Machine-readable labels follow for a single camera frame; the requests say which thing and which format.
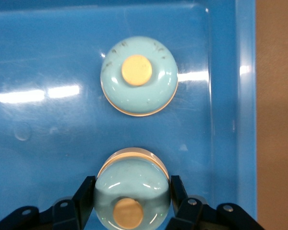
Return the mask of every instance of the brown surface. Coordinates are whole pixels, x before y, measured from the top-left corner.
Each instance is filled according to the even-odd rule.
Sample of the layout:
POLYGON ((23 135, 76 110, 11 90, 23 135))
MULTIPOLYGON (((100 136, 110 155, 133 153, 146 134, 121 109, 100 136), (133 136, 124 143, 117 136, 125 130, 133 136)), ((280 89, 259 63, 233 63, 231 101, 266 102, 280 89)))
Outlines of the brown surface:
POLYGON ((288 0, 257 0, 258 221, 288 229, 288 0))

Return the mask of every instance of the yellow knob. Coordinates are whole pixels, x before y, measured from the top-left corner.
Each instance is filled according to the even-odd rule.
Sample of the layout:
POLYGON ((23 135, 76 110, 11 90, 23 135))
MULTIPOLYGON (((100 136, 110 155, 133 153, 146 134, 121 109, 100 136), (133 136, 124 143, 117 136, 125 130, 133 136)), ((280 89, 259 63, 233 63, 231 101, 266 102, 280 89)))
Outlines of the yellow knob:
POLYGON ((134 86, 147 83, 152 76, 152 72, 152 65, 149 60, 142 55, 132 55, 128 57, 121 67, 121 74, 125 81, 134 86))
POLYGON ((113 209, 113 218, 115 222, 124 229, 134 229, 138 227, 143 220, 144 212, 139 202, 124 198, 119 200, 113 209))

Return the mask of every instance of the blue plastic bin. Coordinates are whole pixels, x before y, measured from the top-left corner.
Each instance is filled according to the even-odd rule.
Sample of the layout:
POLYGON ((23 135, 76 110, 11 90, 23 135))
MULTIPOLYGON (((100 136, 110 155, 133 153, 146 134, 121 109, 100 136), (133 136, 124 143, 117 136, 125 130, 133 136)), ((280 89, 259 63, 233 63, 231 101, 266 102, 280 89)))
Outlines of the blue plastic bin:
MULTIPOLYGON (((156 154, 188 194, 256 218, 254 25, 254 0, 0 0, 0 220, 72 196, 127 147, 156 154), (179 69, 172 102, 147 117, 100 87, 104 55, 136 35, 179 69)), ((103 229, 94 211, 85 229, 103 229)))

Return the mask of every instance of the blue tray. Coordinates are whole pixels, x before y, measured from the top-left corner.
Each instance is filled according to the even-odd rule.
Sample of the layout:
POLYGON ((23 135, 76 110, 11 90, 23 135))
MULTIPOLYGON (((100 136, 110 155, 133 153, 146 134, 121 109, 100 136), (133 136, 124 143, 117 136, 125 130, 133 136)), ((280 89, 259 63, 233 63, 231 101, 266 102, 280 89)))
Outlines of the blue tray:
POLYGON ((255 1, 41 2, 0 0, 0 219, 73 195, 126 147, 155 153, 212 207, 256 218, 255 1), (100 87, 104 55, 135 35, 179 68, 173 101, 148 117, 120 113, 100 87))

